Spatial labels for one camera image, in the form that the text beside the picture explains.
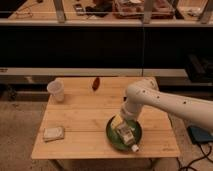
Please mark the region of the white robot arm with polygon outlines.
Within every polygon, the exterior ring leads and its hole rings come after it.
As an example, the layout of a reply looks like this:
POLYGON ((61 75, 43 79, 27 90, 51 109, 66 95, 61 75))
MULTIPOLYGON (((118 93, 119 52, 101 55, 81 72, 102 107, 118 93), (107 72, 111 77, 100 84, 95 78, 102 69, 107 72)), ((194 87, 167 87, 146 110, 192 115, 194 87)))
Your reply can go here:
POLYGON ((143 106, 148 105, 213 131, 213 101, 160 92, 151 78, 128 85, 125 93, 119 113, 122 119, 136 121, 143 106))

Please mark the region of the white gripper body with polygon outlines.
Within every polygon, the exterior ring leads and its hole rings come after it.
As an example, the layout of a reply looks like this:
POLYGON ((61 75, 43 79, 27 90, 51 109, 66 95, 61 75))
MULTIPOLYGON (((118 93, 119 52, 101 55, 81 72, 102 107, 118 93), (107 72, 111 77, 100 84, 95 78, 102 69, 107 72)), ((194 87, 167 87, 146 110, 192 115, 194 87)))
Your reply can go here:
POLYGON ((137 104, 125 101, 121 105, 120 109, 120 115, 125 119, 125 120, 134 120, 136 121, 138 118, 139 114, 139 107, 137 104))

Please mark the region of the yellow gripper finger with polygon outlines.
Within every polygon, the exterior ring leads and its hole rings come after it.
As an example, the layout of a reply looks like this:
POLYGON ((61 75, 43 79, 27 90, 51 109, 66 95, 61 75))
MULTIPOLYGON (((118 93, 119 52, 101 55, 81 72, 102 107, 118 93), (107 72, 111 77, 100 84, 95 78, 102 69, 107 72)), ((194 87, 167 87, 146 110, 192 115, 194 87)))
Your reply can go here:
POLYGON ((118 125, 120 125, 123 122, 123 119, 120 115, 116 115, 112 122, 111 122, 111 128, 115 129, 118 125))

